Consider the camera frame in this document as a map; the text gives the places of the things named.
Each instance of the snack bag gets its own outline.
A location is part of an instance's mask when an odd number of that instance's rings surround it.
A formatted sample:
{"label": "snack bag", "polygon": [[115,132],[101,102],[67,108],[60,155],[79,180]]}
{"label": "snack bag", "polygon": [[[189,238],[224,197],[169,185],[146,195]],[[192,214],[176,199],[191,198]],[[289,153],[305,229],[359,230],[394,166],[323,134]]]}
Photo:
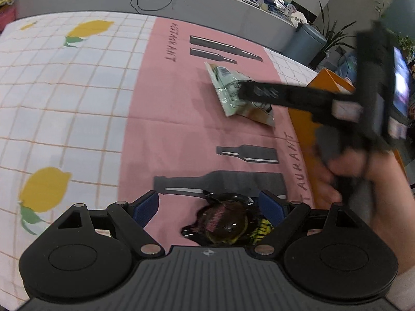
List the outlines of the snack bag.
{"label": "snack bag", "polygon": [[198,211],[196,222],[181,230],[183,237],[201,246],[254,245],[273,230],[250,197],[224,193],[209,194],[205,199],[209,205]]}
{"label": "snack bag", "polygon": [[248,76],[216,64],[206,64],[210,79],[227,117],[239,114],[260,123],[275,126],[270,104],[241,100],[238,97],[239,81],[253,80]]}

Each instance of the green snack package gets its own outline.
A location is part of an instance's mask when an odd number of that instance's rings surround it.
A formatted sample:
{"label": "green snack package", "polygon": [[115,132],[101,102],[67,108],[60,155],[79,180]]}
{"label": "green snack package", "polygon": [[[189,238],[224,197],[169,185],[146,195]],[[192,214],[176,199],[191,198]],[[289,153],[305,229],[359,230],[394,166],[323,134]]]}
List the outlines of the green snack package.
{"label": "green snack package", "polygon": [[270,104],[245,101],[238,98],[239,81],[253,80],[234,70],[205,63],[210,79],[227,117],[239,114],[260,123],[275,126]]}

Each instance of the screen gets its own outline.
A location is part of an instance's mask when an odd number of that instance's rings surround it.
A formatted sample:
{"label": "screen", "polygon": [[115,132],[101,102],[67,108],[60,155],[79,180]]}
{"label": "screen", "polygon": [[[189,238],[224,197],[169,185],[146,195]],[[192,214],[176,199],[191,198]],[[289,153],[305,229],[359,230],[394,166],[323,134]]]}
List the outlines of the screen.
{"label": "screen", "polygon": [[394,48],[395,52],[395,96],[393,105],[405,117],[408,115],[409,102],[409,70],[399,49]]}

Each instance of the human hand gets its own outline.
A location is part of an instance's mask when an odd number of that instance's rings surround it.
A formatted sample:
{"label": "human hand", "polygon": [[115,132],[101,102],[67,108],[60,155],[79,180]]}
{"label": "human hand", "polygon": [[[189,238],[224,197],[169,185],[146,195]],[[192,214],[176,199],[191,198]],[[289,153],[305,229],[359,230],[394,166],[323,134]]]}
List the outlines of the human hand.
{"label": "human hand", "polygon": [[[366,152],[346,149],[339,157],[315,166],[317,205],[329,209],[341,202],[340,193],[331,183],[338,176],[359,177],[366,162]],[[374,184],[375,207],[370,226],[398,258],[399,272],[415,265],[415,200],[406,176],[395,156],[372,152],[365,178]]]}

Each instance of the yellow lemon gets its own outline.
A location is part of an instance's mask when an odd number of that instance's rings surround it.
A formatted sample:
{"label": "yellow lemon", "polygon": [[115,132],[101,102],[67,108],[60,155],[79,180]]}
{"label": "yellow lemon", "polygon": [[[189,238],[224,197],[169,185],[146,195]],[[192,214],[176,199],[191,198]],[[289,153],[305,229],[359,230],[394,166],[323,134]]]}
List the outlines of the yellow lemon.
{"label": "yellow lemon", "polygon": [[110,21],[103,21],[103,20],[94,20],[88,21],[81,24],[78,24],[74,29],[72,29],[68,35],[66,35],[66,47],[73,47],[73,45],[69,45],[69,43],[76,43],[83,41],[81,37],[88,37],[91,35],[96,35],[102,33],[103,31],[108,30],[108,28],[114,22]]}
{"label": "yellow lemon", "polygon": [[64,197],[71,175],[55,167],[37,170],[26,181],[19,195],[21,206],[37,213],[52,209]]}
{"label": "yellow lemon", "polygon": [[20,30],[26,30],[27,28],[33,27],[36,23],[37,22],[29,23],[29,24],[23,26],[22,28],[20,28]]}

